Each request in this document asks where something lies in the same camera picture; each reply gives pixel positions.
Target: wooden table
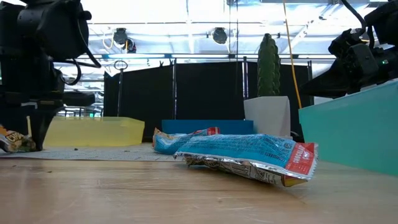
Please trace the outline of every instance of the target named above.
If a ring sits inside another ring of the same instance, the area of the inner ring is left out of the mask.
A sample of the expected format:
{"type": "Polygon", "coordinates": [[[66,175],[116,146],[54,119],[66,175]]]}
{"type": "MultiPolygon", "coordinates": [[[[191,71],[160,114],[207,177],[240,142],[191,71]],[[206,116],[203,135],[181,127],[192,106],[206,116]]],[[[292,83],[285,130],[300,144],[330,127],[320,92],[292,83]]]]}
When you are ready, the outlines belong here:
{"type": "Polygon", "coordinates": [[[178,162],[0,160],[0,223],[397,223],[398,178],[320,163],[280,188],[178,162]]]}

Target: black curtain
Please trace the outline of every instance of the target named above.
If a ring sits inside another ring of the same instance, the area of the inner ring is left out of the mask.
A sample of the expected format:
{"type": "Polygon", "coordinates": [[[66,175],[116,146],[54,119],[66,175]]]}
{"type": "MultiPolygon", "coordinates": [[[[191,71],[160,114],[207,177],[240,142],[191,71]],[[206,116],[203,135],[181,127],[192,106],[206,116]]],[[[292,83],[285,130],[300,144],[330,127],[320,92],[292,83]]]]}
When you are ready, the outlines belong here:
{"type": "Polygon", "coordinates": [[[120,74],[111,77],[107,72],[104,74],[104,111],[103,116],[118,115],[120,74]]]}
{"type": "MultiPolygon", "coordinates": [[[[295,65],[294,69],[298,86],[303,85],[311,79],[311,67],[295,65]]],[[[248,62],[248,87],[249,98],[257,97],[256,62],[248,62]]],[[[280,95],[289,97],[291,130],[300,136],[303,136],[303,131],[299,121],[299,101],[295,92],[291,65],[280,65],[280,95]]],[[[313,105],[312,96],[300,95],[300,99],[303,108],[313,105]]]]}
{"type": "Polygon", "coordinates": [[[177,65],[177,119],[244,119],[241,62],[177,65]]]}
{"type": "MultiPolygon", "coordinates": [[[[104,115],[117,116],[119,75],[105,78],[104,115]]],[[[173,71],[164,66],[124,72],[121,116],[145,121],[143,141],[152,141],[163,119],[173,118],[173,71]]]]}

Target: potted cactus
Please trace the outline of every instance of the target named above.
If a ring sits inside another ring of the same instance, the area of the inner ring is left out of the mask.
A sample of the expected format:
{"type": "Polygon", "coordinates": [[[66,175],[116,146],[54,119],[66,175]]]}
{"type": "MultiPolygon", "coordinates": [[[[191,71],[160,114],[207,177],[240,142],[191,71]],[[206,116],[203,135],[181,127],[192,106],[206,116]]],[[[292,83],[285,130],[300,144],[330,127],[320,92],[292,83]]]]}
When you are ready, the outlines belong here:
{"type": "Polygon", "coordinates": [[[278,46],[270,34],[262,39],[257,61],[258,96],[277,96],[280,91],[278,46]]]}
{"type": "Polygon", "coordinates": [[[265,34],[259,49],[257,69],[258,97],[244,101],[247,120],[254,122],[256,133],[290,137],[290,104],[280,94],[280,60],[278,47],[265,34]]]}

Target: white planter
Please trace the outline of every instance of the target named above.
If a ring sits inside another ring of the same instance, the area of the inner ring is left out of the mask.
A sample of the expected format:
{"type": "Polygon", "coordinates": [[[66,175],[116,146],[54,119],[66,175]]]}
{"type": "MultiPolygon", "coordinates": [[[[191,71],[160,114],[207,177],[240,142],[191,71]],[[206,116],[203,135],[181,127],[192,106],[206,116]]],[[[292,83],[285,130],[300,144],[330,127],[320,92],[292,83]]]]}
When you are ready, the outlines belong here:
{"type": "Polygon", "coordinates": [[[244,101],[246,120],[258,134],[290,138],[290,103],[287,96],[263,96],[244,101]]]}

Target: red label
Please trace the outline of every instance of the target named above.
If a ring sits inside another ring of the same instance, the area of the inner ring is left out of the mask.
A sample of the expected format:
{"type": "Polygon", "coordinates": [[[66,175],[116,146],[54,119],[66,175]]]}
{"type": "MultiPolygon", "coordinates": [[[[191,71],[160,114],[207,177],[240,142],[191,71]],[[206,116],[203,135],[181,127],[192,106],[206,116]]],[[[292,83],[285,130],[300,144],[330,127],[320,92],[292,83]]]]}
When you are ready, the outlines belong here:
{"type": "Polygon", "coordinates": [[[314,161],[314,143],[296,143],[286,169],[308,175],[314,161]]]}
{"type": "Polygon", "coordinates": [[[208,128],[207,129],[207,135],[214,135],[214,134],[219,134],[220,133],[220,128],[208,128]]]}

